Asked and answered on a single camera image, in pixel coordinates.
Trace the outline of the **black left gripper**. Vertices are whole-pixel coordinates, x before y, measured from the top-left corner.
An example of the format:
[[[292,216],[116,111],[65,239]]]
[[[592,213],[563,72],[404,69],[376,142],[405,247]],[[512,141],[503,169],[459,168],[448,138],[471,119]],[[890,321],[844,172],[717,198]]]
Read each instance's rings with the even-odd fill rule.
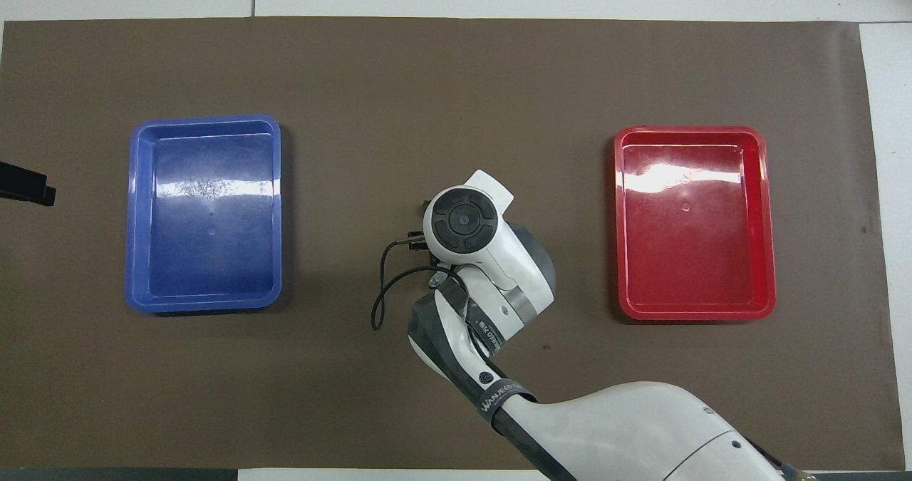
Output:
[[[1,162],[1,198],[53,206],[56,188],[48,185],[48,176],[42,173]]]

